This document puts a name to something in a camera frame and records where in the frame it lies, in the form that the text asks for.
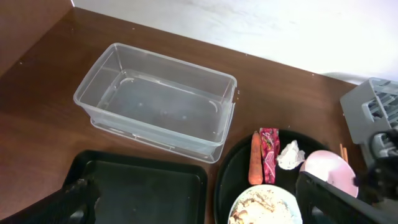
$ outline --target black plastic tray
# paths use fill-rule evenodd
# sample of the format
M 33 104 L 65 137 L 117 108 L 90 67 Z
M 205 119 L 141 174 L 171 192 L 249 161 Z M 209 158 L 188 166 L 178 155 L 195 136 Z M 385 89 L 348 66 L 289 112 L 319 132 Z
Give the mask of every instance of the black plastic tray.
M 214 216 L 216 223 L 228 223 L 228 215 L 236 198 L 251 187 L 248 181 L 251 138 L 248 136 L 235 145 L 225 157 L 217 176 L 214 194 Z M 313 151 L 328 150 L 318 141 L 288 130 L 279 130 L 280 151 L 288 143 L 297 140 L 300 150 L 305 152 L 307 158 Z M 282 187 L 295 195 L 295 184 L 299 177 L 300 166 L 293 170 L 275 168 L 275 185 Z
M 64 185 L 87 175 L 101 191 L 96 224 L 205 221 L 207 175 L 199 166 L 84 151 Z

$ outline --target carrot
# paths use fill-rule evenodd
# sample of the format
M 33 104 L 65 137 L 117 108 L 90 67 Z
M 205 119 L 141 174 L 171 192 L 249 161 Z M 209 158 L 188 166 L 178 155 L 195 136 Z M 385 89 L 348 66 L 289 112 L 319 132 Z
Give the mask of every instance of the carrot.
M 261 140 L 257 131 L 254 132 L 251 139 L 249 183 L 251 185 L 262 184 Z

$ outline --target plastic storage box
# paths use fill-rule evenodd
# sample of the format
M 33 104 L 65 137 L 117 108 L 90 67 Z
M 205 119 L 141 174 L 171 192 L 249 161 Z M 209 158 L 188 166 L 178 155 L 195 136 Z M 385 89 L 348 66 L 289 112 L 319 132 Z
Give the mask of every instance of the plastic storage box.
M 74 100 L 97 128 L 213 163 L 228 135 L 236 85 L 231 75 L 113 44 Z

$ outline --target red snack package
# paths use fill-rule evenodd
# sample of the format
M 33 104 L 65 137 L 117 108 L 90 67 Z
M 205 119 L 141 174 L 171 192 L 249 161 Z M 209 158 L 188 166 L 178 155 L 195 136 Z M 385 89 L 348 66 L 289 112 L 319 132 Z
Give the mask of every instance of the red snack package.
M 280 150 L 280 141 L 277 128 L 261 128 L 261 155 L 264 180 L 266 184 L 275 183 L 276 157 Z

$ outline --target wooden table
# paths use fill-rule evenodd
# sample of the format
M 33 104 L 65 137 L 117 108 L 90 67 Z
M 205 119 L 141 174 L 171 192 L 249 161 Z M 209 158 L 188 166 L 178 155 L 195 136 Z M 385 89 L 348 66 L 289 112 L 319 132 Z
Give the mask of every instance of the wooden table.
M 235 112 L 223 155 L 205 164 L 92 127 L 73 102 L 96 59 L 120 42 L 233 75 Z M 0 79 L 0 219 L 58 190 L 73 158 L 85 149 L 197 164 L 208 173 L 206 222 L 213 188 L 229 149 L 260 127 L 298 131 L 364 168 L 339 99 L 354 85 L 197 40 L 82 9 L 72 9 Z

